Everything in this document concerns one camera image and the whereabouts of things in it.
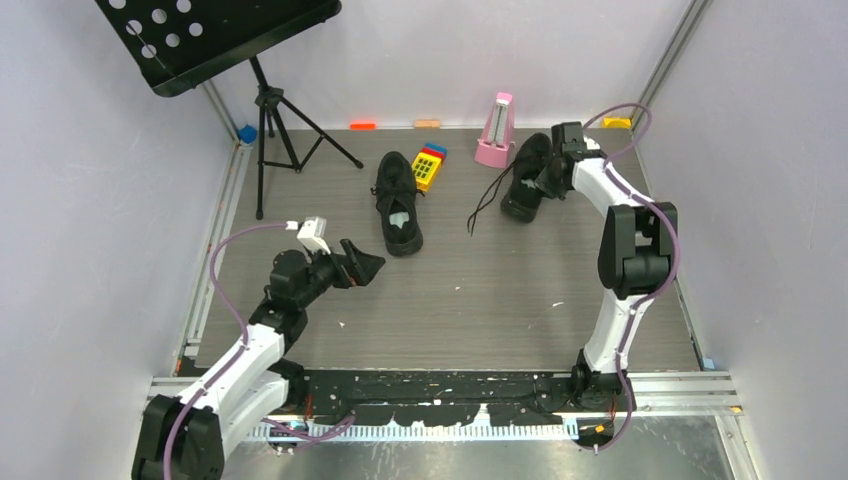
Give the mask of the black shoe with laces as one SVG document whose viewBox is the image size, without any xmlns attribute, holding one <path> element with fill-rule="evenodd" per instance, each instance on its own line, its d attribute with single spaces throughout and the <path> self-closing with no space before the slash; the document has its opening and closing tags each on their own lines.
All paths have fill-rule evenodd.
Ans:
<svg viewBox="0 0 848 480">
<path fill-rule="evenodd" d="M 542 132 L 531 135 L 520 147 L 513 161 L 513 178 L 500 208 L 508 217 L 521 223 L 532 222 L 545 194 L 536 187 L 536 178 L 546 165 L 552 150 L 550 137 Z"/>
</svg>

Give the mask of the black shoelace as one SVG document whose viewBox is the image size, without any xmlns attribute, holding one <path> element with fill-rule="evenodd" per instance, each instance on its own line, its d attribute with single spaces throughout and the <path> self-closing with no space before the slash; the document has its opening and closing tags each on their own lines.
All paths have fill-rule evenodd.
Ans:
<svg viewBox="0 0 848 480">
<path fill-rule="evenodd" d="M 478 201 L 478 204 L 466 220 L 466 229 L 470 237 L 474 235 L 479 214 L 488 207 L 496 198 L 498 191 L 506 176 L 514 169 L 515 163 L 509 164 L 487 187 Z"/>
</svg>

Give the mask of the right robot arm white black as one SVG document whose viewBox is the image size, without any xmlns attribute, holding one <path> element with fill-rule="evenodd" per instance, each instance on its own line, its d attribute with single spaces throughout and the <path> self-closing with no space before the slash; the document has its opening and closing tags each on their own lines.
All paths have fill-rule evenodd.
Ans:
<svg viewBox="0 0 848 480">
<path fill-rule="evenodd" d="M 597 257 L 604 297 L 566 383 L 574 407 L 601 410 L 633 399 L 627 390 L 629 351 L 648 307 L 676 277 L 677 209 L 633 187 L 585 136 L 581 123 L 552 126 L 551 142 L 536 186 L 550 198 L 580 193 L 604 219 Z"/>
</svg>

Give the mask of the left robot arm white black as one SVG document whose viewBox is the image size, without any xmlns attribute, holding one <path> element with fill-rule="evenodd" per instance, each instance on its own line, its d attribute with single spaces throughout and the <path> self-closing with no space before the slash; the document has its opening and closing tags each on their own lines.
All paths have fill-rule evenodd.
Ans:
<svg viewBox="0 0 848 480">
<path fill-rule="evenodd" d="M 341 247 L 274 258 L 264 298 L 227 353 L 180 393 L 158 394 L 146 406 L 131 478 L 219 479 L 268 414 L 305 405 L 304 369 L 285 355 L 305 330 L 307 307 L 330 288 L 368 285 L 386 263 L 348 239 Z"/>
</svg>

